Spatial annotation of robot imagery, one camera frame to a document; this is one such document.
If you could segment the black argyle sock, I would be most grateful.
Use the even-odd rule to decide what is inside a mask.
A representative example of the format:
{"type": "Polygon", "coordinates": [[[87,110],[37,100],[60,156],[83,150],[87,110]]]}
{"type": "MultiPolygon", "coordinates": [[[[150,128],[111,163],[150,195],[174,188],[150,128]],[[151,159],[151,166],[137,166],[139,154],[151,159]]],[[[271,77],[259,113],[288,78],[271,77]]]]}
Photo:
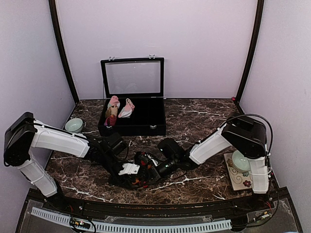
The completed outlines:
{"type": "Polygon", "coordinates": [[[151,153],[141,151],[136,152],[134,156],[135,164],[140,165],[138,174],[136,175],[136,181],[133,183],[133,185],[138,187],[147,188],[153,184],[158,183],[161,179],[156,166],[150,163],[147,155],[154,157],[151,153]]]}

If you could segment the pink patterned sock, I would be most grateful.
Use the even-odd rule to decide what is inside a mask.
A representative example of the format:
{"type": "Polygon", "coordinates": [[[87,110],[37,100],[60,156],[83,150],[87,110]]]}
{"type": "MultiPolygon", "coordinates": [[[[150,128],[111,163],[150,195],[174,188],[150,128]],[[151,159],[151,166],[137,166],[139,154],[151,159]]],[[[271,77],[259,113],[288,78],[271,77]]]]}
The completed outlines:
{"type": "Polygon", "coordinates": [[[122,108],[122,110],[120,111],[118,118],[128,118],[131,116],[131,114],[133,113],[135,106],[132,103],[132,101],[127,98],[126,99],[126,105],[122,108]]]}

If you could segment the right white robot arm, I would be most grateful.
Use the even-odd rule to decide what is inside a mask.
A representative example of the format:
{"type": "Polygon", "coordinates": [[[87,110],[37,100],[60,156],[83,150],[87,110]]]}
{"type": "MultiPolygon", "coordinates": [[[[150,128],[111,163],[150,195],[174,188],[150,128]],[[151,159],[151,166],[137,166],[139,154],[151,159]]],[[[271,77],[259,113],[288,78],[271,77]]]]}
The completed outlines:
{"type": "Polygon", "coordinates": [[[197,141],[188,149],[182,148],[174,139],[165,138],[158,144],[158,149],[166,160],[155,166],[155,172],[148,183],[159,182],[177,169],[193,170],[209,158],[228,147],[234,147],[248,161],[252,177],[252,190],[255,195],[248,199],[248,207],[259,210],[267,202],[269,190],[269,156],[272,139],[267,132],[273,132],[270,122],[257,114],[232,114],[214,132],[197,141]]]}

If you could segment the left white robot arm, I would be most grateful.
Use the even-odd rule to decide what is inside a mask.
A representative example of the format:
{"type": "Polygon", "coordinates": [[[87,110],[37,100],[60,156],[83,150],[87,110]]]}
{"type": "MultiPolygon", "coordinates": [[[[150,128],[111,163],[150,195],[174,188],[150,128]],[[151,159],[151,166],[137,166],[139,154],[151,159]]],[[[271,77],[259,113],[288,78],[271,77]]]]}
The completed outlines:
{"type": "Polygon", "coordinates": [[[31,184],[50,198],[50,205],[59,212],[65,211],[69,202],[59,194],[56,181],[36,161],[31,151],[33,148],[59,151],[96,162],[110,174],[112,183],[129,189],[140,168],[139,165],[122,162],[117,158],[127,148],[118,133],[99,138],[70,133],[45,125],[36,120],[32,113],[25,112],[5,132],[4,164],[19,169],[31,184]]]}

